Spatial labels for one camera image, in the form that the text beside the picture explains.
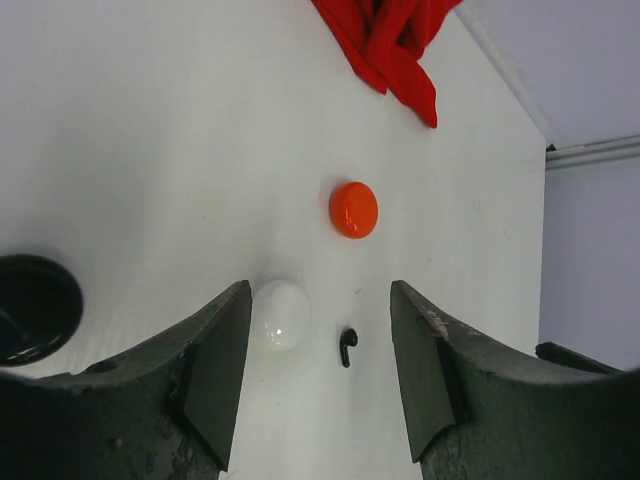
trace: white table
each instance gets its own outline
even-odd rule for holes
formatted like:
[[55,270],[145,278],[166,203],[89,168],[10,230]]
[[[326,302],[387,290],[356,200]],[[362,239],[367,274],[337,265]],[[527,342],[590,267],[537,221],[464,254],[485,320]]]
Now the white table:
[[[545,145],[455,15],[424,58],[435,131],[352,73],[308,0],[6,1],[0,62],[0,253],[60,261],[86,297],[67,346],[15,372],[81,371],[235,280],[292,278],[311,330],[250,348],[226,478],[417,480],[391,281],[532,352]],[[365,240],[327,218],[345,179],[378,197]]]

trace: towel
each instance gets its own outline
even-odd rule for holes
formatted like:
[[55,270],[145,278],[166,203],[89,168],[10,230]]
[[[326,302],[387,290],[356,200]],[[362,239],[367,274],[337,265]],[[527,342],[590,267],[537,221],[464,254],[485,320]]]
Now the towel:
[[462,0],[311,0],[353,71],[382,94],[391,90],[431,128],[436,89],[418,64]]

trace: orange ball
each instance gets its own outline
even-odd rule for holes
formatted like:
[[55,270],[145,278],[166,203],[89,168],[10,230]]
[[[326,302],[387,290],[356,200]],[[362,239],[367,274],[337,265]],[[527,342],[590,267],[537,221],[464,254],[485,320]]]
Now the orange ball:
[[378,201],[364,183],[350,182],[338,188],[329,202],[331,222],[349,238],[364,238],[378,222]]

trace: white ball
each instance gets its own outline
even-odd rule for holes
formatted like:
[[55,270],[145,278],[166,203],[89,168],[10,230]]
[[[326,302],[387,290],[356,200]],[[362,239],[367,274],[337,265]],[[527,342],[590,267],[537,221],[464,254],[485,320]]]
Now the white ball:
[[309,299],[293,282],[274,280],[253,298],[251,337],[264,350],[291,350],[307,333],[310,323]]

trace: red fabric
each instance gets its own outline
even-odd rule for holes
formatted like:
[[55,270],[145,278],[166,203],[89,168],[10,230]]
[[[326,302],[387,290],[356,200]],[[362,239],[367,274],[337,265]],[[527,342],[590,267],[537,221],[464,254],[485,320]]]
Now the red fabric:
[[436,89],[418,60],[462,0],[311,1],[356,75],[382,94],[390,89],[435,128]]

